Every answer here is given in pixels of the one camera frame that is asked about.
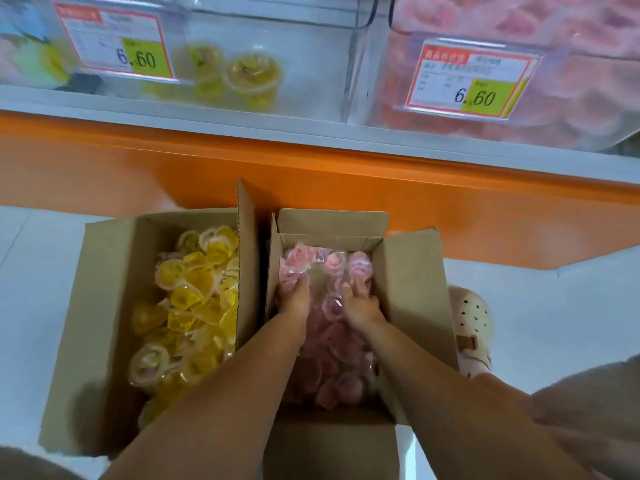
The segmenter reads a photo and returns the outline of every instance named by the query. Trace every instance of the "open cardboard box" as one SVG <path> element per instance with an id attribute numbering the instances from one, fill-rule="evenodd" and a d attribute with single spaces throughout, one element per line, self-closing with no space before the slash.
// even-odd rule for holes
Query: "open cardboard box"
<path id="1" fill-rule="evenodd" d="M 253 203 L 237 183 L 237 208 L 185 210 L 88 224 L 60 341 L 39 443 L 49 452 L 112 456 L 138 433 L 144 395 L 127 380 L 141 346 L 131 314 L 141 299 L 160 301 L 158 252 L 181 233 L 228 225 L 240 238 L 236 347 L 256 330 L 260 302 Z"/>
<path id="2" fill-rule="evenodd" d="M 276 313 L 280 258 L 295 243 L 372 253 L 373 293 L 384 315 L 458 370 L 438 231 L 383 238 L 387 226 L 386 212 L 282 209 L 271 222 L 266 316 Z M 383 374 L 378 389 L 383 403 L 371 409 L 281 411 L 264 455 L 265 479 L 397 480 L 395 425 L 407 420 Z"/>

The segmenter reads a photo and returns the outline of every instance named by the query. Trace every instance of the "hand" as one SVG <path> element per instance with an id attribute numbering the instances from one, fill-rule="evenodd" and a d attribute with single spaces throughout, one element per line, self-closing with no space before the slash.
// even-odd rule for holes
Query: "hand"
<path id="1" fill-rule="evenodd" d="M 311 306 L 311 291 L 309 291 L 309 279 L 306 274 L 300 276 L 293 290 L 282 295 L 280 313 L 299 317 L 306 322 Z"/>
<path id="2" fill-rule="evenodd" d="M 349 325 L 360 333 L 365 334 L 366 329 L 371 325 L 386 322 L 385 316 L 380 311 L 378 298 L 369 296 L 369 290 L 364 281 L 356 278 L 355 293 L 348 283 L 343 284 L 342 295 Z"/>

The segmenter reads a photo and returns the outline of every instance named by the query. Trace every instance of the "orange panel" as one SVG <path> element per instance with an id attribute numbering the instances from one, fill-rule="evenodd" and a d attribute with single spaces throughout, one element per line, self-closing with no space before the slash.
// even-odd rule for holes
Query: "orange panel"
<path id="1" fill-rule="evenodd" d="M 640 187 L 315 146 L 0 112 L 0 203 L 122 216 L 235 202 L 386 210 L 446 257 L 553 269 L 640 244 Z"/>

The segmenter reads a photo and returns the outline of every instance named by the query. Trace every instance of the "red-bordered price tag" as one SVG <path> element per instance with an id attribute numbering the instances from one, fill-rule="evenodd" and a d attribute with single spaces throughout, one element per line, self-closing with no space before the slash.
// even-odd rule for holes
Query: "red-bordered price tag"
<path id="1" fill-rule="evenodd" d="M 54 5 L 85 68 L 174 79 L 156 16 L 87 5 Z"/>
<path id="2" fill-rule="evenodd" d="M 534 55 L 425 42 L 404 106 L 505 119 L 538 62 Z"/>

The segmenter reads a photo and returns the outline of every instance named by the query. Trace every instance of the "person's right hand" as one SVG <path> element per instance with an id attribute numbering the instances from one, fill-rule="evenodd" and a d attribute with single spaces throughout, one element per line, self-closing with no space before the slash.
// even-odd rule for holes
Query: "person's right hand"
<path id="1" fill-rule="evenodd" d="M 355 292 L 348 283 L 343 284 L 342 296 L 349 325 L 357 331 L 364 334 L 371 325 L 386 321 L 380 311 L 378 298 L 369 296 L 369 290 L 362 280 L 356 278 Z"/>

